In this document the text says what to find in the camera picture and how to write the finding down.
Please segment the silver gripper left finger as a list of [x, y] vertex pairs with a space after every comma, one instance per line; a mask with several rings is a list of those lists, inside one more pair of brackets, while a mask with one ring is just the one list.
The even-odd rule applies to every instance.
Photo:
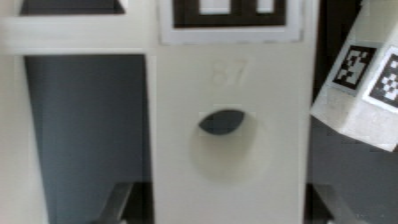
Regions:
[[155, 224], [153, 184], [150, 182], [116, 184], [100, 217], [91, 224]]

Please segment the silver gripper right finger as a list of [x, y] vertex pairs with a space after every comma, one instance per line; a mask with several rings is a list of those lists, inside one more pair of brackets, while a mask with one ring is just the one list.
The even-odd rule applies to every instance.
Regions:
[[304, 224], [356, 224], [356, 216], [331, 185], [306, 186]]

